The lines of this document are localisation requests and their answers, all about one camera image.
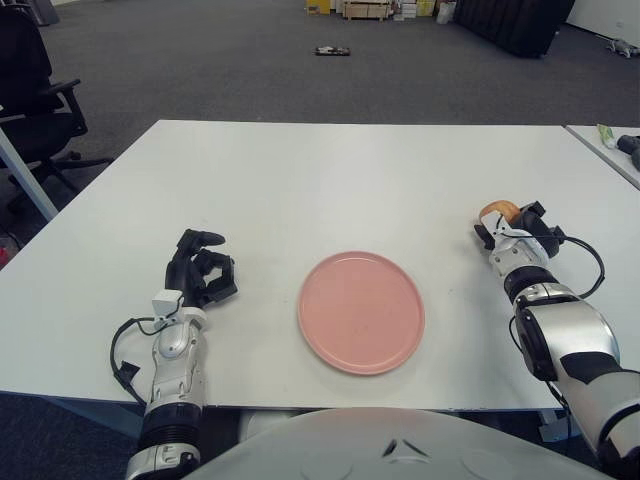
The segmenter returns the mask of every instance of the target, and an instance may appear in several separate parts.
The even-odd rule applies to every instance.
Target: table leg
[[[47,194],[33,177],[33,174],[29,168],[25,165],[20,158],[20,154],[13,148],[11,142],[0,128],[0,157],[5,165],[11,170],[13,176],[16,177],[20,186],[25,191],[29,198],[36,205],[42,216],[48,221],[55,217],[58,210],[53,205]]]
[[[51,397],[44,399],[128,437],[137,439],[140,436],[142,417],[117,403]]]
[[[556,411],[553,409],[540,410],[538,412],[542,425],[538,428],[542,441],[559,442],[567,439],[567,419],[566,417],[558,418]],[[577,437],[580,435],[580,428],[576,424],[573,416],[571,418],[571,437]]]

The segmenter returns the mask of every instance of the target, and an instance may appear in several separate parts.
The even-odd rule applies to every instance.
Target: black chair
[[[79,193],[62,171],[111,163],[113,159],[80,160],[77,152],[52,158],[71,138],[87,133],[87,125],[73,94],[80,80],[51,84],[50,75],[51,63],[38,27],[22,11],[0,8],[0,118],[6,119],[0,120],[0,128],[25,163],[40,162],[31,169],[39,183],[54,176]],[[59,111],[64,109],[59,95],[69,111]],[[2,159],[0,168],[6,168]],[[9,180],[19,187],[13,176]],[[23,198],[24,193],[12,200],[9,210],[15,211]]]

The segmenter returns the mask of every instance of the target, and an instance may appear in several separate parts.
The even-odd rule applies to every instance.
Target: black cabinet
[[[574,0],[458,0],[456,21],[523,57],[547,53]]]

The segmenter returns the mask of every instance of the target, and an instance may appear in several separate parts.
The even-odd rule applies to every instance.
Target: floor
[[[455,25],[308,17],[302,0],[82,0],[41,29],[56,80],[82,79],[89,133],[69,147],[117,157],[160,118],[394,124],[640,125],[640,70],[565,26],[549,55],[511,56]],[[315,57],[319,45],[346,58]],[[87,185],[95,167],[69,176]],[[14,194],[0,174],[0,204]],[[55,180],[45,189],[63,207]],[[28,203],[0,223],[23,241],[44,221]],[[234,443],[238,411],[208,412],[207,458]],[[467,414],[537,441],[535,413]],[[130,438],[42,399],[0,395],[3,474],[122,478]],[[553,448],[562,451],[564,445]],[[593,462],[581,439],[571,455]]]

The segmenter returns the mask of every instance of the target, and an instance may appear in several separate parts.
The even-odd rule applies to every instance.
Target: black cable
[[[496,229],[498,228],[498,225],[500,224],[501,220],[502,220],[502,215],[498,219],[498,223],[496,224]],[[501,233],[501,235],[503,235],[505,237],[508,237],[508,238],[535,238],[535,239],[538,239],[538,238],[554,238],[556,240],[563,240],[563,241],[571,242],[571,243],[573,243],[575,245],[578,245],[579,247],[584,248],[587,252],[589,252],[593,256],[593,258],[596,260],[596,262],[598,262],[598,267],[600,268],[600,274],[598,275],[598,278],[596,279],[595,283],[593,284],[593,286],[589,290],[587,290],[586,292],[578,295],[583,300],[585,298],[593,295],[595,293],[595,291],[598,290],[598,288],[600,288],[600,285],[602,285],[602,282],[604,282],[604,262],[602,261],[602,257],[600,257],[600,254],[596,251],[595,248],[593,248],[591,245],[589,245],[584,240],[581,240],[580,238],[568,237],[566,235],[508,235],[506,233]]]
[[[120,326],[120,328],[118,328],[118,330],[116,330],[116,333],[114,334],[113,339],[111,340],[111,349],[109,351],[109,363],[111,363],[111,371],[113,372],[113,376],[118,381],[120,386],[124,388],[129,393],[129,395],[131,395],[136,400],[136,402],[138,402],[143,407],[146,407],[147,403],[142,399],[140,395],[138,395],[138,392],[136,392],[136,390],[133,388],[133,386],[130,383],[131,379],[127,378],[124,375],[124,372],[122,372],[122,370],[118,368],[115,360],[115,350],[116,350],[116,343],[118,342],[118,338],[120,338],[120,335],[122,335],[134,323],[139,323],[141,321],[143,320],[138,318],[130,318],[129,320],[124,322]]]
[[[520,353],[524,354],[524,352],[522,351],[522,347],[520,347],[520,345],[516,341],[515,335],[513,334],[513,322],[515,321],[515,319],[516,316],[514,315],[513,317],[511,317],[511,320],[509,320],[509,335],[511,335],[511,340],[513,340],[513,344],[516,346],[516,348],[520,350]]]
[[[500,227],[500,222],[502,221],[503,218],[504,218],[504,214],[501,213],[500,216],[498,217],[498,221],[496,222],[496,230],[498,230],[498,228]]]
[[[564,446],[564,456],[569,456],[569,442],[571,440],[571,409],[569,408],[569,404],[564,409],[564,415],[567,419],[567,444]]]
[[[7,227],[4,226],[3,223],[0,223],[0,229],[11,239],[13,240],[13,243],[16,244],[16,248],[18,250],[22,250],[22,244],[21,242],[18,240],[18,237],[16,237],[13,233],[11,233],[9,231],[9,229]]]
[[[558,390],[556,390],[555,387],[553,387],[549,381],[546,381],[544,383],[547,385],[547,388],[551,392],[551,395],[553,395],[553,398],[555,398],[558,401],[558,403],[560,404],[560,406],[562,406],[562,408],[564,408],[565,406],[568,406],[567,401],[564,399],[562,394],[558,392]]]
[[[180,310],[180,300],[182,300],[183,298],[184,298],[184,295],[180,295],[180,298],[178,298],[178,301],[176,302],[175,310],[173,310],[171,313],[166,315],[165,318],[171,317],[178,310]],[[160,333],[162,330],[164,330],[169,326],[169,324],[167,323],[162,327],[158,328],[157,330],[154,330],[153,332],[147,332],[144,328],[142,328],[142,322],[152,322],[154,320],[155,318],[153,317],[130,318],[129,320],[124,322],[120,326],[120,328],[118,328],[118,330],[116,330],[116,333],[113,335],[113,338],[111,339],[111,349],[109,350],[109,363],[111,364],[111,371],[113,372],[113,376],[118,381],[120,386],[124,388],[129,393],[129,395],[131,395],[135,399],[135,401],[138,402],[143,407],[146,407],[147,403],[142,399],[140,395],[138,395],[138,392],[136,392],[135,388],[133,388],[133,385],[131,385],[131,379],[133,378],[133,375],[135,375],[135,372],[138,371],[137,370],[138,367],[134,367],[128,364],[131,367],[131,369],[135,368],[135,371],[133,373],[131,373],[131,369],[125,372],[123,371],[122,368],[118,368],[118,365],[116,364],[116,359],[115,359],[116,343],[118,343],[118,339],[120,338],[120,335],[122,335],[134,324],[138,326],[138,330],[140,330],[142,334],[148,337],[157,335],[158,333]]]

